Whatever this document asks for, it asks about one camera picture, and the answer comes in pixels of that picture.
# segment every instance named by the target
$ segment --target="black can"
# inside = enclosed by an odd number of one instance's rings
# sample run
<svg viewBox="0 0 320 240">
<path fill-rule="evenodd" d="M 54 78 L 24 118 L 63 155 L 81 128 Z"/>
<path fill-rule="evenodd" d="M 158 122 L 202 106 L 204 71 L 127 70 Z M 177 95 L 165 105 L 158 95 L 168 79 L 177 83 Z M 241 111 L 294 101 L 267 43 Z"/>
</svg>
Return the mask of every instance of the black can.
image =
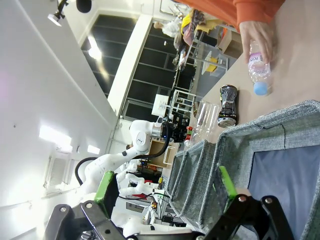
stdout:
<svg viewBox="0 0 320 240">
<path fill-rule="evenodd" d="M 236 125 L 236 98 L 238 90 L 235 86 L 224 85 L 220 88 L 221 111 L 218 116 L 218 126 L 230 128 Z"/>
</svg>

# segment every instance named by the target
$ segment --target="plastic water bottle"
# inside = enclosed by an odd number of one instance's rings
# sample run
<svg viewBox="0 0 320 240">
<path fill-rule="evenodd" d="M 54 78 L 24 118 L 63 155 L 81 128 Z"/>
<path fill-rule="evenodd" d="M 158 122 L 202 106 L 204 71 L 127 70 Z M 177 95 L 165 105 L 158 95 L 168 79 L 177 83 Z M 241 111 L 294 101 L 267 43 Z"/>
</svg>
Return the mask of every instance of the plastic water bottle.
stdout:
<svg viewBox="0 0 320 240">
<path fill-rule="evenodd" d="M 248 63 L 249 76 L 253 82 L 253 91 L 259 96 L 266 95 L 270 86 L 270 63 L 265 63 L 256 41 L 250 43 Z"/>
</svg>

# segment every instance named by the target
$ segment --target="bottle label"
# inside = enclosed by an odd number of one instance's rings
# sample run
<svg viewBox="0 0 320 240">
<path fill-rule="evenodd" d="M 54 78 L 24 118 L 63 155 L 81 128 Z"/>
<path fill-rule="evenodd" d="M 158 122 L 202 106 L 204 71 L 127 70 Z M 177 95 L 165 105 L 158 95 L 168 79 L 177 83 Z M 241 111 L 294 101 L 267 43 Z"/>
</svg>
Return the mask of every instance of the bottle label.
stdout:
<svg viewBox="0 0 320 240">
<path fill-rule="evenodd" d="M 270 73 L 270 63 L 265 64 L 262 54 L 260 52 L 250 54 L 248 68 L 250 69 L 255 63 L 261 63 L 255 65 L 254 71 L 257 74 L 265 75 Z"/>
<path fill-rule="evenodd" d="M 252 65 L 256 62 L 263 62 L 262 54 L 260 52 L 250 54 L 249 65 Z"/>
</svg>

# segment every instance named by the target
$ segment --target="black cable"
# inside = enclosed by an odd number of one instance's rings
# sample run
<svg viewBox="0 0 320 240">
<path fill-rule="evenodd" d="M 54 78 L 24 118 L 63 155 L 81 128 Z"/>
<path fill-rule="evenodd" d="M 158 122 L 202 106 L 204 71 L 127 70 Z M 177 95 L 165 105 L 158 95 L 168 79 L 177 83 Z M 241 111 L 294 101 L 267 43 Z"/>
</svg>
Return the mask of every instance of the black cable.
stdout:
<svg viewBox="0 0 320 240">
<path fill-rule="evenodd" d="M 167 195 L 164 195 L 164 194 L 162 194 L 162 193 L 158 193 L 158 192 L 155 192 L 155 193 L 153 193 L 153 194 L 158 194 L 158 195 L 162 195 L 162 196 L 165 196 L 165 197 L 167 197 L 167 198 L 170 198 L 169 196 L 167 196 Z M 125 200 L 141 200 L 141 199 L 146 199 L 147 197 L 149 197 L 149 196 L 151 196 L 151 195 L 153 195 L 152 193 L 150 193 L 150 194 L 148 194 L 148 195 L 145 195 L 144 197 L 139 197 L 139 198 L 129 198 L 129 197 L 123 197 L 123 196 L 119 196 L 119 198 L 121 198 L 121 199 L 125 199 Z"/>
<path fill-rule="evenodd" d="M 141 173 L 140 173 L 140 172 L 138 172 L 138 171 L 137 171 L 137 172 L 127 171 L 126 173 L 127 173 L 127 174 L 132 174 L 132 175 L 136 175 L 136 174 L 138 175 L 138 174 L 141 174 Z"/>
<path fill-rule="evenodd" d="M 162 194 L 162 193 L 155 192 L 154 194 L 162 195 L 162 196 L 164 196 L 164 197 L 166 197 L 166 198 L 170 199 L 170 196 L 165 195 L 165 194 Z"/>
<path fill-rule="evenodd" d="M 96 156 L 91 156 L 91 157 L 87 157 L 85 159 L 82 159 L 80 162 L 78 162 L 78 164 L 75 166 L 74 169 L 74 174 L 75 174 L 75 178 L 77 179 L 78 183 L 80 184 L 80 186 L 83 184 L 82 180 L 79 177 L 79 167 L 81 166 L 81 164 L 87 162 L 87 161 L 93 161 L 96 160 L 97 157 Z"/>
<path fill-rule="evenodd" d="M 139 198 L 129 198 L 129 197 L 123 197 L 123 196 L 119 196 L 119 198 L 125 199 L 125 200 L 142 200 L 142 199 L 146 199 L 147 197 L 149 197 L 151 195 L 152 195 L 152 193 L 145 195 L 144 197 L 139 197 Z"/>
<path fill-rule="evenodd" d="M 162 223 L 162 218 L 161 218 L 161 205 L 160 205 L 160 201 L 158 202 L 158 204 L 159 204 L 159 207 L 160 207 L 160 220 L 161 220 L 161 223 Z"/>
<path fill-rule="evenodd" d="M 164 200 L 164 199 L 162 199 L 162 201 L 166 202 L 167 204 L 170 204 L 170 202 L 168 202 L 168 201 L 166 201 L 166 200 Z"/>
<path fill-rule="evenodd" d="M 169 146 L 169 143 L 170 143 L 170 138 L 172 136 L 172 131 L 171 131 L 169 123 L 167 121 L 164 121 L 163 125 L 165 125 L 165 127 L 166 127 L 166 139 L 165 139 L 165 142 L 164 142 L 164 145 L 163 145 L 162 149 L 156 154 L 138 155 L 138 156 L 135 156 L 132 159 L 153 159 L 153 158 L 161 156 L 166 151 L 166 149 L 167 149 L 167 147 Z"/>
</svg>

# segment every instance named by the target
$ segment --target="blue bottle cap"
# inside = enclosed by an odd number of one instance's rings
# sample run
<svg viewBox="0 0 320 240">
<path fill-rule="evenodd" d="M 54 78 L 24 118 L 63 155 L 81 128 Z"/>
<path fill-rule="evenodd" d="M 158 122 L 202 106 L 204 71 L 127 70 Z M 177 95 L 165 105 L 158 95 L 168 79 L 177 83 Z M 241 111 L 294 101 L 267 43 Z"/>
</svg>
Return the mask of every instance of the blue bottle cap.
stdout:
<svg viewBox="0 0 320 240">
<path fill-rule="evenodd" d="M 253 85 L 253 91 L 259 96 L 266 95 L 268 93 L 268 84 L 263 81 L 258 81 Z"/>
</svg>

